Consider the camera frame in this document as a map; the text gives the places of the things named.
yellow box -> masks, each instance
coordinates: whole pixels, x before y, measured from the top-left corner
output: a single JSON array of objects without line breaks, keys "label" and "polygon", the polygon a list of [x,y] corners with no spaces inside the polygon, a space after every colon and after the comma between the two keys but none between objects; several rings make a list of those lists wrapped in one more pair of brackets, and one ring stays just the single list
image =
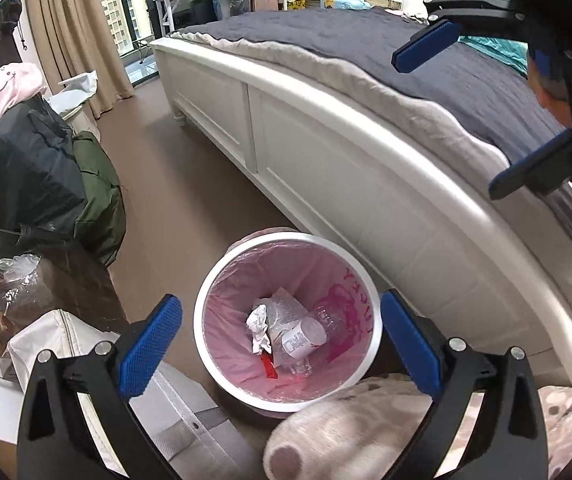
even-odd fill
[{"label": "yellow box", "polygon": [[306,8],[306,0],[295,0],[294,2],[288,2],[288,10],[297,10]]}]

drawstring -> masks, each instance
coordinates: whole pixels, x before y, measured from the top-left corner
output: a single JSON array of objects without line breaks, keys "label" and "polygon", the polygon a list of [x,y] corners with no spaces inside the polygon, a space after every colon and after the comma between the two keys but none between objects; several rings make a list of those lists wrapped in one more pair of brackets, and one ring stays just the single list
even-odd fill
[{"label": "drawstring", "polygon": [[28,50],[28,47],[26,46],[26,42],[24,41],[24,34],[22,32],[22,24],[20,22],[17,22],[17,28],[19,29],[19,39],[22,40],[22,47],[24,48],[24,50]]}]

bed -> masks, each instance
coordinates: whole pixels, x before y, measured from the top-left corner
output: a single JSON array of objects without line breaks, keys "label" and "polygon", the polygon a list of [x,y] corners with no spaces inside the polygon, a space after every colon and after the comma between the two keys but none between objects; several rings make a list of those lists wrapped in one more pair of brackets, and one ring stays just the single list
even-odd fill
[{"label": "bed", "polygon": [[419,27],[307,9],[152,47],[176,118],[293,223],[351,250],[446,336],[519,345],[541,384],[572,384],[572,186],[486,192],[559,125],[517,72],[463,44],[400,80],[390,54]]}]

beige spotted plush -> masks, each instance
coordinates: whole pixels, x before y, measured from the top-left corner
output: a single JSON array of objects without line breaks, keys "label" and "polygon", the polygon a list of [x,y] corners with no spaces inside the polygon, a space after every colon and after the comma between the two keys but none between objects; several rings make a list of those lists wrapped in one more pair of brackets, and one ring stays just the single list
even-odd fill
[{"label": "beige spotted plush", "polygon": [[[549,478],[572,457],[572,388],[539,390],[549,440]],[[438,475],[457,467],[483,394],[473,394]],[[271,480],[380,480],[410,441],[431,398],[407,376],[370,378],[284,420],[264,452]]]}]

green bag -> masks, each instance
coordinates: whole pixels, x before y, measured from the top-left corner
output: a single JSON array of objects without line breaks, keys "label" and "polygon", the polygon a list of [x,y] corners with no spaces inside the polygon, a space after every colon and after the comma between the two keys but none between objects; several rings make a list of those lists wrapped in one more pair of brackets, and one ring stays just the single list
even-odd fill
[{"label": "green bag", "polygon": [[82,172],[87,201],[75,222],[74,237],[95,260],[108,267],[115,261],[126,234],[120,180],[91,132],[73,137],[73,155]]}]

